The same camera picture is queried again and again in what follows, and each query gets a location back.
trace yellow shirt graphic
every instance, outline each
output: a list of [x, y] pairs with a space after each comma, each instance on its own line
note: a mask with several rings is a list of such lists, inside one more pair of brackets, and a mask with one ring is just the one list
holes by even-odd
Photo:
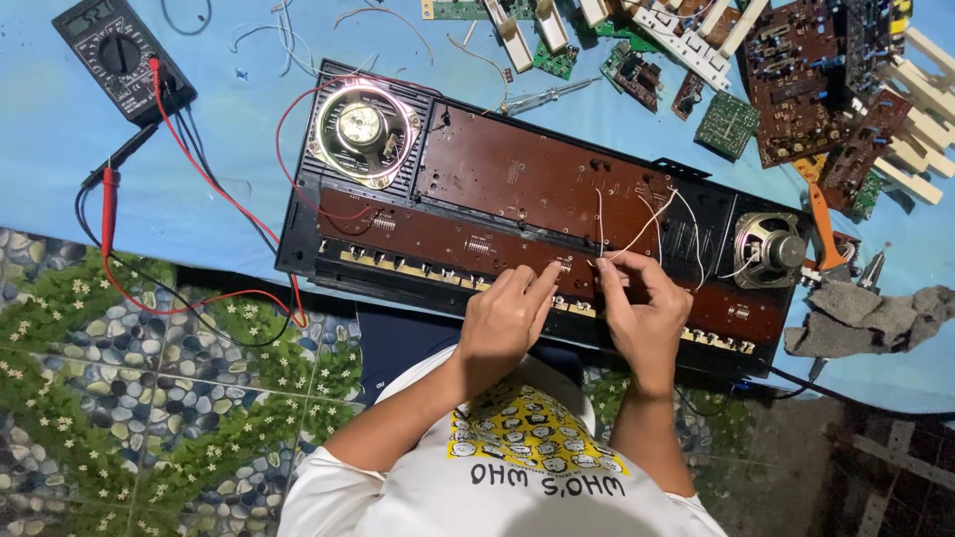
[[453, 414], [448, 458], [493, 457], [554, 474], [600, 466], [630, 475], [576, 416], [532, 386], [504, 380]]

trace green circuit board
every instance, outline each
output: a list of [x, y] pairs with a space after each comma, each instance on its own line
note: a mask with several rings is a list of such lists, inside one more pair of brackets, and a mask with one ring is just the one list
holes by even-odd
[[534, 67], [547, 71], [553, 76], [559, 76], [564, 80], [570, 79], [570, 73], [574, 70], [577, 63], [577, 54], [580, 49], [567, 45], [557, 54], [551, 54], [543, 41], [538, 43], [538, 48], [534, 51]]
[[617, 90], [618, 94], [623, 93], [624, 88], [614, 82], [613, 77], [617, 74], [617, 71], [620, 70], [620, 62], [624, 61], [624, 56], [626, 56], [628, 52], [630, 52], [630, 43], [628, 41], [621, 41], [614, 45], [613, 50], [610, 51], [610, 57], [607, 58], [604, 63], [600, 64], [601, 74], [610, 81], [610, 85], [613, 86], [613, 89]]
[[619, 37], [630, 42], [630, 49], [638, 53], [658, 53], [659, 49], [653, 43], [643, 37], [641, 30], [633, 23], [617, 24], [609, 19], [590, 28], [587, 26], [586, 19], [579, 18], [574, 21], [574, 30], [577, 35], [591, 35], [600, 37]]
[[693, 140], [735, 161], [743, 155], [758, 124], [758, 110], [726, 92], [717, 92]]
[[879, 177], [879, 174], [869, 170], [852, 204], [852, 216], [858, 216], [863, 220], [872, 218], [872, 209], [876, 208], [876, 201], [879, 200], [879, 193], [882, 192], [884, 184], [885, 181]]
[[[534, 19], [533, 0], [514, 0], [509, 11], [521, 20]], [[479, 0], [421, 0], [425, 20], [488, 20], [491, 17]]]

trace person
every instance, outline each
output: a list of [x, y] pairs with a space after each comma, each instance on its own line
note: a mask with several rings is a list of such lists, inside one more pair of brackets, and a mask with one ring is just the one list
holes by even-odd
[[[469, 300], [457, 345], [410, 368], [302, 461], [279, 537], [725, 536], [674, 434], [692, 298], [652, 258], [608, 252], [596, 265], [613, 343], [633, 373], [608, 445], [593, 438], [580, 388], [527, 355], [560, 264], [540, 277], [508, 269]], [[627, 300], [637, 278], [648, 304]]]

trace dark pants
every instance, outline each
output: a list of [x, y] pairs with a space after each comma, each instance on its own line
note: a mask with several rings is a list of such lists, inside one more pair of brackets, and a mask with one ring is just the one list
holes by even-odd
[[[461, 338], [458, 319], [361, 303], [357, 310], [364, 391], [360, 400], [366, 405], [373, 404], [385, 386], [414, 364]], [[584, 381], [582, 352], [586, 349], [542, 339], [529, 354], [580, 386]]]

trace hand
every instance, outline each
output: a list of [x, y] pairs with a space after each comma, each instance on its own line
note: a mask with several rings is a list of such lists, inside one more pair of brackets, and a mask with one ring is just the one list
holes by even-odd
[[540, 278], [530, 267], [510, 268], [490, 289], [468, 300], [455, 349], [464, 366], [467, 397], [504, 378], [537, 342], [560, 274], [560, 262], [548, 265]]
[[[642, 394], [670, 397], [676, 351], [693, 298], [677, 287], [651, 257], [631, 251], [620, 255], [610, 251], [604, 256], [613, 258], [612, 262], [597, 260], [613, 344], [633, 369]], [[630, 305], [624, 287], [629, 287], [631, 274], [639, 274], [643, 280], [649, 304]]]

